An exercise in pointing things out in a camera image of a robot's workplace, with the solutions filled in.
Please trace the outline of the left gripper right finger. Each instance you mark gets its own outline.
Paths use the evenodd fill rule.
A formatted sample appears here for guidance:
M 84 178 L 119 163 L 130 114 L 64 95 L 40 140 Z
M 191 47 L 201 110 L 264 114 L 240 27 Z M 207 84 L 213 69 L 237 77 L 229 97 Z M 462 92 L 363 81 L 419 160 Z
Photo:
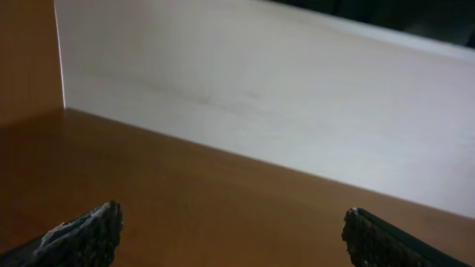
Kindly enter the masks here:
M 341 238 L 355 267 L 468 267 L 363 208 L 346 212 Z

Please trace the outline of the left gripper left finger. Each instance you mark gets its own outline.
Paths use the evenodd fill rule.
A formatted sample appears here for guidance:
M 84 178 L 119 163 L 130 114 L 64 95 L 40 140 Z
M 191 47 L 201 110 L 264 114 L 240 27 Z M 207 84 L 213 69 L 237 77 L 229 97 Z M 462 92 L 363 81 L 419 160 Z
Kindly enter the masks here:
M 118 202 L 110 201 L 1 255 L 1 267 L 108 267 L 123 229 Z

